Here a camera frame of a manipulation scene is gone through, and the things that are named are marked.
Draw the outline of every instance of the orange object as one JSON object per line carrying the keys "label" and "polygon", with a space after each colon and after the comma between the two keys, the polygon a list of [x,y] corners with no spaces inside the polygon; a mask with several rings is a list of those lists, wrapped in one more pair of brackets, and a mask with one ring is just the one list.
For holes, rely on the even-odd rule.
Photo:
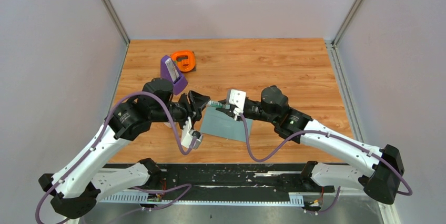
{"label": "orange object", "polygon": [[183,73],[190,72],[195,68],[195,54],[190,50],[174,52],[170,57],[177,63],[178,69]]}

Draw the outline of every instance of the purple holder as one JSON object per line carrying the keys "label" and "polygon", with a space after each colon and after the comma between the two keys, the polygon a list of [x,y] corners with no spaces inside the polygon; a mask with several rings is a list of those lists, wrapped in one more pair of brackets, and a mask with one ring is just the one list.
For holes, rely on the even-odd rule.
{"label": "purple holder", "polygon": [[165,78],[173,83],[174,95],[180,94],[187,86],[186,77],[168,55],[161,58],[161,78]]}

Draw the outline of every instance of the metal bracket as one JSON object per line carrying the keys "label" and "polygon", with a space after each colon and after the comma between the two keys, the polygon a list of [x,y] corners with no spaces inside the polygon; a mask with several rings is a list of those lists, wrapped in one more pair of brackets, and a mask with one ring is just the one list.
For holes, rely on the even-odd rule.
{"label": "metal bracket", "polygon": [[80,218],[79,219],[74,219],[74,220],[68,220],[67,224],[79,224],[80,223]]}
{"label": "metal bracket", "polygon": [[245,91],[240,91],[235,89],[228,90],[226,103],[236,106],[236,108],[234,108],[234,110],[232,111],[234,113],[234,120],[237,120],[237,117],[243,113],[245,100],[246,100]]}
{"label": "metal bracket", "polygon": [[384,224],[401,224],[395,205],[386,205],[378,203]]}
{"label": "metal bracket", "polygon": [[[192,121],[190,120],[190,117],[187,117],[187,122],[185,123],[181,132],[181,145],[189,148],[192,144],[194,133],[197,133],[197,131],[192,129]],[[203,140],[203,135],[201,135],[200,133],[198,133],[198,135],[200,135],[200,137],[197,137],[195,144],[192,146],[193,149],[197,149],[200,146],[201,141]]]}
{"label": "metal bracket", "polygon": [[[273,207],[303,207],[303,196],[289,193],[290,201],[210,201],[210,200],[178,200],[176,205],[195,205],[195,206],[273,206]],[[135,190],[126,190],[117,194],[108,196],[101,202],[107,203],[155,203],[165,205],[171,200],[162,200],[160,202],[148,201],[148,194]]]}

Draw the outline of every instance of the cable clip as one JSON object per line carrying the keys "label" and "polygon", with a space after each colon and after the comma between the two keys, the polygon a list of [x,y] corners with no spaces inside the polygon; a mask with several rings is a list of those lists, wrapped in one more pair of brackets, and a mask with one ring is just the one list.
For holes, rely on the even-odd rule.
{"label": "cable clip", "polygon": [[234,120],[237,120],[237,117],[240,116],[240,114],[243,114],[243,109],[235,107],[232,112],[234,113]]}
{"label": "cable clip", "polygon": [[371,157],[372,154],[373,154],[373,150],[370,149],[369,152],[367,153],[367,156],[368,156],[368,157]]}

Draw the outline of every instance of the metal frame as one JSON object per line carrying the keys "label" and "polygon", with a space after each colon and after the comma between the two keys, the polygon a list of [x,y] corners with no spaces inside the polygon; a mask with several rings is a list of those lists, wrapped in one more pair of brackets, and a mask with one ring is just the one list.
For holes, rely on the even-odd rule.
{"label": "metal frame", "polygon": [[359,9],[363,1],[364,0],[354,0],[354,3],[349,10],[349,13],[345,17],[341,27],[339,28],[338,32],[336,33],[333,39],[333,42],[331,43],[334,47],[336,47],[341,41],[342,37],[344,36],[344,33],[346,32],[348,26],[350,25],[351,20],[354,18],[357,10]]}
{"label": "metal frame", "polygon": [[110,14],[111,19],[116,25],[116,28],[119,31],[119,34],[123,38],[124,42],[127,44],[127,46],[130,44],[130,38],[127,35],[127,32],[124,29],[123,24],[121,23],[118,15],[116,14],[115,9],[113,8],[112,2],[110,0],[102,0],[104,3],[105,8],[107,9],[108,13]]}
{"label": "metal frame", "polygon": [[361,133],[361,124],[356,113],[357,109],[355,103],[350,94],[350,85],[348,83],[347,78],[344,75],[344,70],[343,70],[344,66],[339,56],[338,45],[363,1],[364,0],[354,0],[354,3],[349,10],[349,13],[347,14],[341,26],[339,27],[339,30],[336,33],[334,39],[325,41],[327,52],[328,55],[330,56],[331,64],[333,66],[333,71],[336,76],[336,81],[338,82],[339,90],[342,96],[342,101],[344,102],[344,106],[347,112],[347,117],[349,119],[349,123],[353,131],[354,138],[361,142],[364,142],[363,135]]}
{"label": "metal frame", "polygon": [[346,109],[347,118],[353,132],[353,137],[357,141],[364,142],[360,127],[361,124],[359,123],[359,119],[356,114],[357,109],[350,95],[350,86],[343,73],[344,67],[341,59],[339,58],[338,50],[337,48],[333,47],[332,41],[326,41],[326,47],[330,57],[331,66],[333,67],[334,76],[341,93],[342,101],[344,103],[344,108]]}
{"label": "metal frame", "polygon": [[[354,16],[356,15],[356,13],[363,1],[364,0],[355,0],[354,1],[348,14],[346,15],[345,19],[343,20],[341,26],[339,27],[334,39],[326,41],[327,52],[329,54],[331,64],[333,66],[333,71],[335,73],[336,81],[338,83],[338,86],[339,86],[339,89],[341,92],[342,100],[343,100],[343,103],[344,103],[344,106],[345,106],[345,109],[347,112],[347,117],[349,119],[349,123],[351,125],[354,138],[361,142],[363,142],[363,136],[361,133],[361,124],[360,124],[360,121],[356,114],[357,108],[356,108],[355,103],[354,103],[352,96],[350,94],[350,85],[343,73],[344,66],[343,66],[341,57],[339,56],[339,51],[338,51],[337,47],[338,47],[340,41],[342,40],[347,28],[349,27],[351,21],[353,20]],[[102,0],[102,2],[104,3],[104,6],[106,7],[107,11],[110,14],[110,17],[112,18],[113,22],[115,23],[116,28],[118,29],[121,37],[123,38],[124,42],[127,45],[127,50],[126,50],[126,55],[127,55],[128,46],[130,44],[130,38],[129,38],[127,32],[125,31],[124,26],[123,26],[122,22],[120,21],[115,9],[113,8],[111,1],[110,0]],[[118,77],[116,79],[116,88],[117,88],[117,83],[118,83],[119,79],[120,79],[120,74],[118,75]],[[358,196],[365,195],[364,192],[362,192],[362,191],[348,190],[348,189],[347,190],[342,189],[341,194],[342,195],[358,195]],[[383,218],[385,224],[391,224],[391,223],[400,224],[401,223],[394,205],[389,206],[389,205],[384,205],[384,204],[380,203],[379,206],[380,206],[381,215],[382,215],[382,218]],[[69,224],[78,224],[79,222],[80,222],[79,219],[68,221]]]}
{"label": "metal frame", "polygon": [[[290,201],[210,201],[210,200],[178,200],[176,205],[193,206],[255,206],[255,207],[303,207],[303,196],[293,192],[288,193]],[[137,190],[124,190],[104,198],[101,202],[106,203],[132,203],[147,204],[148,194]],[[157,201],[158,205],[165,205],[172,200]]]}
{"label": "metal frame", "polygon": [[123,61],[121,62],[121,66],[119,68],[119,74],[118,74],[118,76],[115,79],[115,89],[113,90],[113,96],[112,96],[112,98],[110,100],[110,109],[115,104],[115,99],[114,98],[116,97],[116,91],[118,91],[118,84],[119,84],[119,80],[121,79],[121,74],[123,73],[124,63],[125,63],[125,59],[127,58],[127,53],[128,53],[128,48],[130,46],[130,41],[129,41],[129,43],[126,46],[127,46],[127,48],[126,48],[126,51],[125,51],[125,54],[124,54],[124,57],[123,57]]}

